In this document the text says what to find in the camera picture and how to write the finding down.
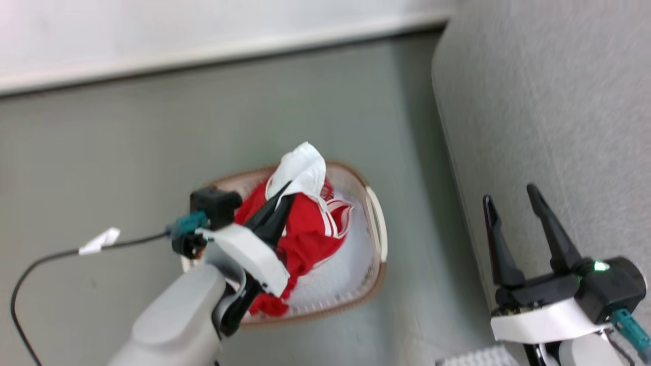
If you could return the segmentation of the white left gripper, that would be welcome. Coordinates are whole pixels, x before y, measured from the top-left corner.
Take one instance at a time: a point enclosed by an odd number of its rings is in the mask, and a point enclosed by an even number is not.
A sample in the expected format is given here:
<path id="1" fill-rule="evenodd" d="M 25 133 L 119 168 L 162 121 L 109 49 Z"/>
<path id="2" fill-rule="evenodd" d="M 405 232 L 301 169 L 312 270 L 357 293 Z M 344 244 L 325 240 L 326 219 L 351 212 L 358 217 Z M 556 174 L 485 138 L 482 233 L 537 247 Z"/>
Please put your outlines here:
<path id="1" fill-rule="evenodd" d="M 274 250 L 283 236 L 296 194 L 286 195 L 291 182 L 274 194 L 270 182 L 259 183 L 243 202 L 243 225 L 231 224 L 219 231 L 197 229 L 207 241 L 201 263 L 224 275 L 233 293 L 223 295 L 214 308 L 213 320 L 221 336 L 230 337 L 240 328 L 253 302 L 261 293 L 281 297 L 290 274 Z M 254 234 L 262 229 L 262 239 Z"/>

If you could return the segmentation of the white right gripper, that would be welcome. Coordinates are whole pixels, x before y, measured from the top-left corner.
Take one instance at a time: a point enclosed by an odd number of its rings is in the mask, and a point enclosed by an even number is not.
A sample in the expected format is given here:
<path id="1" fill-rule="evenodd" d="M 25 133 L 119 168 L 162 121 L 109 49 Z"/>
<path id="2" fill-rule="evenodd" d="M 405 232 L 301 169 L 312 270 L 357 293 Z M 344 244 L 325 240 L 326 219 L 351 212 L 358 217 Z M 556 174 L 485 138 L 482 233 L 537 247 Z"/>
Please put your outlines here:
<path id="1" fill-rule="evenodd" d="M 583 260 L 572 239 L 547 204 L 539 188 L 529 183 L 527 194 L 539 218 L 551 253 L 554 273 L 572 273 Z M 580 338 L 607 329 L 595 324 L 574 298 L 579 279 L 545 275 L 525 281 L 503 236 L 502 221 L 491 195 L 482 199 L 497 307 L 491 313 L 491 330 L 497 341 L 542 344 Z"/>

